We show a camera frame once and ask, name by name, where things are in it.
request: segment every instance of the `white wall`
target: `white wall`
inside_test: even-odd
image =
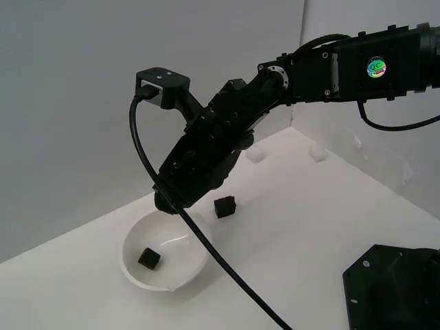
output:
[[[0,7],[0,262],[151,191],[131,144],[135,73],[189,76],[202,104],[300,40],[303,0],[5,0]],[[177,111],[142,105],[159,166]],[[288,127],[292,108],[257,129]]]
[[[306,0],[302,42],[328,33],[357,36],[392,24],[438,26],[439,13],[438,0]],[[439,104],[440,89],[429,89],[394,102],[368,101],[366,108],[377,122],[400,125],[439,115]],[[297,104],[293,118],[293,127],[440,218],[440,124],[380,132],[363,123],[355,103]]]

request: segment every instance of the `black block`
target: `black block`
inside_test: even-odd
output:
[[[219,219],[233,215],[236,207],[234,196],[227,196],[214,201],[215,214]]]
[[[147,267],[150,270],[154,270],[159,263],[160,254],[156,251],[153,251],[151,248],[146,248],[143,253],[140,255],[138,263]]]

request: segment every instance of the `holographic sticker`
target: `holographic sticker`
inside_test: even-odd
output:
[[[371,78],[382,77],[386,72],[386,64],[382,57],[373,57],[368,62],[366,72]]]

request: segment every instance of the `cable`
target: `cable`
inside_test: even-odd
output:
[[[330,42],[350,39],[350,38],[351,37],[347,36],[346,34],[328,34],[326,36],[320,36],[319,38],[311,40],[308,43],[305,43],[304,45],[299,47],[294,53],[290,54],[290,56],[293,61],[297,61],[301,56],[303,56],[304,54],[311,51],[313,48],[317,46],[321,46],[325,43],[330,43]]]
[[[422,122],[416,122],[415,124],[409,124],[404,126],[382,126],[368,119],[365,113],[365,107],[363,101],[358,101],[357,107],[359,108],[360,117],[365,121],[365,123],[370,127],[373,127],[374,129],[378,129],[380,131],[388,131],[388,132],[410,131],[412,129],[419,129],[420,127],[428,126],[440,120],[440,115],[438,115],[436,117],[424,120]]]
[[[167,202],[175,209],[177,214],[179,214],[182,219],[186,222],[188,227],[194,232],[195,236],[200,240],[203,246],[207,249],[207,251],[211,254],[211,256],[215,259],[216,262],[225,270],[226,273],[235,281],[235,283],[245,292],[248,296],[257,303],[259,307],[273,320],[277,325],[284,330],[293,330],[282,318],[280,318],[270,307],[269,305],[234,271],[234,269],[223,259],[223,257],[218,253],[215,247],[209,242],[203,232],[197,227],[195,222],[191,219],[191,217],[186,213],[186,211],[179,206],[177,203],[173,201],[173,198],[168,195],[167,188],[162,181],[160,180],[157,173],[154,171],[154,168],[151,166],[147,156],[145,155],[144,149],[142,148],[141,141],[138,135],[138,128],[136,124],[136,109],[138,107],[139,102],[143,99],[151,98],[151,89],[147,91],[145,95],[144,91],[141,93],[136,93],[133,101],[130,105],[130,131],[131,138],[133,139],[133,143],[135,145],[137,154],[144,165],[147,173],[151,176],[151,179],[154,181],[157,190],[164,196]]]

